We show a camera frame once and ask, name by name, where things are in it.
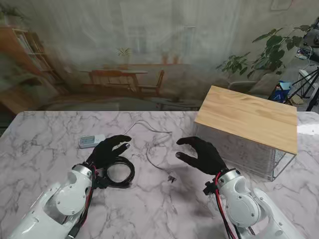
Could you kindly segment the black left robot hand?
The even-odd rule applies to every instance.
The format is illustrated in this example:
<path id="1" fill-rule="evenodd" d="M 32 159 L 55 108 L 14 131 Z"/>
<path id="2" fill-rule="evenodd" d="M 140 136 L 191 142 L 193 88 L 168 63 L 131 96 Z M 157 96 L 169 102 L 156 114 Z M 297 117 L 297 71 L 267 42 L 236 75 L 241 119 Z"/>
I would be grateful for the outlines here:
<path id="1" fill-rule="evenodd" d="M 130 147 L 131 140 L 127 135 L 115 135 L 105 139 L 93 149 L 86 163 L 96 169 L 113 164 L 116 158 Z"/>

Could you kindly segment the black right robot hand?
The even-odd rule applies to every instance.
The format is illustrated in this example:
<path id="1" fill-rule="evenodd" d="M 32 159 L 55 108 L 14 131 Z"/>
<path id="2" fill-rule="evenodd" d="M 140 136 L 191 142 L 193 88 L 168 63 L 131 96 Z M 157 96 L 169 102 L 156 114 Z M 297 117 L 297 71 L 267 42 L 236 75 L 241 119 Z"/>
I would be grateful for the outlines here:
<path id="1" fill-rule="evenodd" d="M 208 175 L 217 175 L 219 172 L 228 170 L 217 149 L 207 141 L 197 136 L 180 138 L 176 144 L 190 145 L 197 153 L 197 158 L 183 152 L 177 152 L 176 157 L 201 172 Z"/>

